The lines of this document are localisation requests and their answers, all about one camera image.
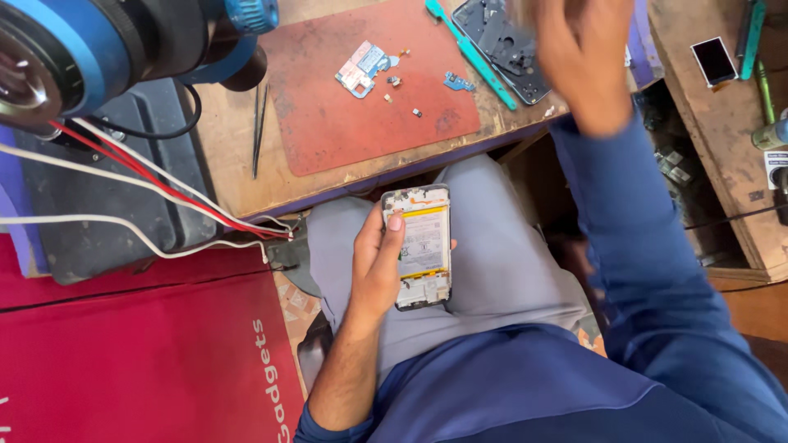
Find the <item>smartphone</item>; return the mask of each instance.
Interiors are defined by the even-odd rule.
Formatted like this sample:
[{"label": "smartphone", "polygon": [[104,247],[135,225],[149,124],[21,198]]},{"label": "smartphone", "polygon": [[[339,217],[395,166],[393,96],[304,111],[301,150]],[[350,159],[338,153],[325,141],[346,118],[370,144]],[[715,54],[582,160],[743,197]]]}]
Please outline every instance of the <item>smartphone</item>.
[{"label": "smartphone", "polygon": [[715,87],[723,81],[738,78],[722,37],[693,45],[692,52],[698,65],[701,66],[708,87]]},{"label": "smartphone", "polygon": [[536,59],[536,32],[510,23],[504,0],[468,0],[452,21],[523,102],[535,105],[550,92]]},{"label": "smartphone", "polygon": [[397,268],[400,294],[396,308],[412,311],[452,298],[452,235],[448,186],[431,184],[386,192],[381,200],[383,219],[401,213],[405,241]]}]

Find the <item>person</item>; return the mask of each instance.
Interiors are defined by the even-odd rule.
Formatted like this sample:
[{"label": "person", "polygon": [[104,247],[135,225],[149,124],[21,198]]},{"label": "person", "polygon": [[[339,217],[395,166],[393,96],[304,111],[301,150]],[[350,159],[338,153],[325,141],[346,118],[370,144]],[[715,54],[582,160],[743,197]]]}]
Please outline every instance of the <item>person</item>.
[{"label": "person", "polygon": [[788,398],[695,259],[626,88],[634,0],[536,14],[539,62],[572,116],[552,126],[604,290],[609,359],[570,328],[579,283],[486,156],[448,167],[452,299],[393,308],[405,225],[341,199],[307,218],[335,333],[297,442],[788,441]]}]

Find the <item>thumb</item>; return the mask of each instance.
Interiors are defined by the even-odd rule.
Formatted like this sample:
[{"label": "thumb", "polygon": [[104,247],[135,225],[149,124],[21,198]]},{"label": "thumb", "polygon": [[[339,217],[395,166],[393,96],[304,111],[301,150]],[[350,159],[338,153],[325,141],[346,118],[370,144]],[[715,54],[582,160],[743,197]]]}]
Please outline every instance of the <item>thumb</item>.
[{"label": "thumb", "polygon": [[372,265],[372,271],[375,272],[376,269],[396,269],[404,241],[405,219],[402,217],[402,214],[397,213],[388,219],[386,234],[383,236],[381,248],[377,253],[375,263]]}]

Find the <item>wooden table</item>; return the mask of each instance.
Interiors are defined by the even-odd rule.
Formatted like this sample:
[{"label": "wooden table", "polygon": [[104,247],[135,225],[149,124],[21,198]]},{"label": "wooden table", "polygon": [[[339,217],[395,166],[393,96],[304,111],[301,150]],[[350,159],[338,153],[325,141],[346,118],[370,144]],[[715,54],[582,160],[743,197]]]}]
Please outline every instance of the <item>wooden table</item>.
[{"label": "wooden table", "polygon": [[[381,0],[281,1],[281,26],[379,1]],[[453,10],[462,2],[463,0],[444,0],[443,4],[447,9]],[[640,0],[638,10],[640,21],[639,25],[636,25],[636,20],[633,19],[634,32],[630,49],[634,58],[640,55],[642,59],[642,62],[636,63],[637,68],[634,71],[638,74],[636,83],[643,86],[654,80],[658,61],[655,57],[648,58],[646,53],[652,49],[644,48],[637,32],[638,29],[642,30],[645,24],[648,35],[645,0]],[[260,214],[287,214],[347,194],[348,187],[355,190],[372,188],[376,184],[435,169],[460,158],[521,140],[537,133],[546,121],[567,112],[564,101],[555,93],[547,95],[536,106],[520,103],[519,108],[512,112],[469,65],[467,71],[469,80],[480,85],[474,93],[474,99],[481,118],[481,129],[475,134],[413,147],[408,151],[307,177],[296,177],[290,171],[282,148],[277,115],[269,101],[259,177],[256,181],[251,179],[255,92],[235,93],[219,85],[198,86],[205,109],[198,131],[219,204],[237,217],[252,221],[258,220],[255,216]]]},{"label": "wooden table", "polygon": [[[733,54],[742,22],[742,0],[652,0],[649,16],[665,80],[701,156],[706,172],[729,216],[774,206],[768,189],[764,153],[750,135],[764,126],[756,81],[735,81],[718,92],[706,87],[690,46],[718,36]],[[788,13],[784,0],[768,2],[768,12]],[[782,40],[782,48],[777,43]],[[788,32],[764,29],[761,57],[772,68],[788,65]],[[770,73],[775,110],[788,106],[788,72]],[[758,281],[788,278],[788,228],[775,213],[733,223],[751,269],[713,274]]]}]

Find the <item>tiled floor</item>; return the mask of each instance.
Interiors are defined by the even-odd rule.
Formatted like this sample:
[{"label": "tiled floor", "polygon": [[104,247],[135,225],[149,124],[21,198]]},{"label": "tiled floor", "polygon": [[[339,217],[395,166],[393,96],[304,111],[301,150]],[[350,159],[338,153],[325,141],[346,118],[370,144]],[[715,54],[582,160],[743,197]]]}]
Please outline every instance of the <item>tiled floor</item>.
[{"label": "tiled floor", "polygon": [[307,330],[314,318],[320,313],[320,299],[301,292],[281,272],[273,273],[273,281],[276,283],[277,291],[279,292],[279,305],[282,308],[284,324],[288,330],[295,367],[298,368],[299,378],[301,379],[303,398],[306,399],[307,387],[304,385],[301,377],[301,368],[296,351],[299,343],[307,335]]}]

